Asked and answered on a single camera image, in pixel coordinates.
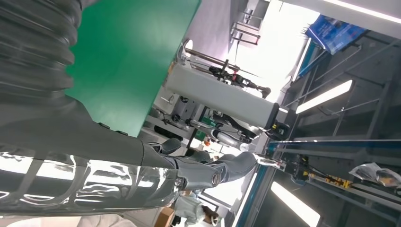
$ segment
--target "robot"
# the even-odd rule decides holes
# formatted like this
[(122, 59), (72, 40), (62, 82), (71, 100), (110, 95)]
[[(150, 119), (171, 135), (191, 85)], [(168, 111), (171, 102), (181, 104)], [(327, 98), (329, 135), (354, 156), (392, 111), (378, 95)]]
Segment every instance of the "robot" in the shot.
[(150, 209), (179, 190), (245, 176), (253, 154), (201, 164), (171, 157), (179, 145), (144, 144), (92, 121), (64, 94), (65, 69), (93, 0), (0, 0), (0, 213), (74, 216)]

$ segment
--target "cardboard box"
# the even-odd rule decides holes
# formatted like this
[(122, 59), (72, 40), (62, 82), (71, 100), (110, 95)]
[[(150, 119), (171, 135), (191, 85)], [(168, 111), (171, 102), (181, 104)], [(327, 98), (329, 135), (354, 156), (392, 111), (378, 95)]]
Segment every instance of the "cardboard box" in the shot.
[(174, 210), (170, 207), (164, 207), (157, 218), (155, 227), (170, 227), (171, 223), (173, 222), (173, 218)]

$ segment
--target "metal bolt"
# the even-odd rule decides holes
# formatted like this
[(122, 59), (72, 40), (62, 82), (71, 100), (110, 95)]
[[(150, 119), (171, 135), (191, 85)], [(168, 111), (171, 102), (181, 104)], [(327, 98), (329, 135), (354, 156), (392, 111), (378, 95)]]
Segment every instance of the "metal bolt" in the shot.
[(180, 179), (180, 178), (178, 178), (178, 179), (175, 180), (174, 184), (175, 184), (176, 186), (181, 186), (181, 185), (183, 184), (183, 180)]

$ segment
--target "fluorescent light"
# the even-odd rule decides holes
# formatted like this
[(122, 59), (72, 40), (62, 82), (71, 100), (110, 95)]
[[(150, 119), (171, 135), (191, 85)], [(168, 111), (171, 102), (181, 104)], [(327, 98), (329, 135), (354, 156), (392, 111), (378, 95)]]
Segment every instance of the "fluorescent light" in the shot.
[(331, 90), (324, 92), (323, 94), (319, 95), (318, 97), (313, 98), (313, 99), (307, 101), (306, 103), (298, 106), (298, 108), (296, 109), (296, 114), (299, 114), (305, 110), (308, 110), (314, 106), (317, 106), (317, 105), (324, 103), (332, 98), (335, 98), (339, 95), (346, 93), (351, 88), (351, 85), (352, 85), (352, 80), (349, 80), (341, 85), (338, 85), (335, 88), (332, 88)]
[(320, 220), (320, 214), (308, 207), (304, 202), (287, 191), (277, 182), (273, 182), (271, 190), (276, 194), (288, 207), (291, 208), (307, 225), (316, 227)]
[(282, 112), (288, 113), (288, 110), (286, 110), (286, 109), (279, 108), (279, 110), (282, 111)]
[(312, 39), (309, 38), (308, 42), (306, 43), (306, 46), (305, 46), (304, 52), (302, 53), (301, 59), (299, 59), (299, 64), (295, 70), (294, 75), (292, 76), (292, 82), (294, 82), (296, 80), (296, 78), (298, 77), (299, 70), (301, 69), (302, 63), (304, 62), (304, 58), (306, 56), (306, 53), (308, 52), (311, 41), (312, 41)]
[(366, 9), (366, 8), (363, 8), (360, 6), (352, 5), (352, 4), (343, 2), (343, 1), (338, 1), (338, 0), (324, 0), (324, 1), (338, 5), (338, 6), (342, 6), (342, 7), (348, 8), (348, 9), (352, 9), (352, 10), (355, 10), (355, 11), (358, 11), (361, 13), (366, 13), (366, 14), (369, 14), (374, 17), (378, 17), (381, 19), (385, 19), (385, 20), (389, 20), (389, 21), (401, 24), (400, 18), (392, 17), (392, 16), (384, 14), (384, 13), (379, 13), (379, 12), (376, 12), (376, 11), (373, 11), (370, 9)]

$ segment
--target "plastic bag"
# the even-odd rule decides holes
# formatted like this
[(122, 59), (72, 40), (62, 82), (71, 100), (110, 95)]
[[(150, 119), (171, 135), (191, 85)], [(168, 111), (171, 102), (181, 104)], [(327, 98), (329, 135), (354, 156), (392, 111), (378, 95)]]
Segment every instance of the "plastic bag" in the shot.
[(383, 185), (384, 187), (401, 187), (401, 176), (386, 168), (381, 168), (376, 163), (362, 164), (349, 172), (361, 180), (367, 180)]

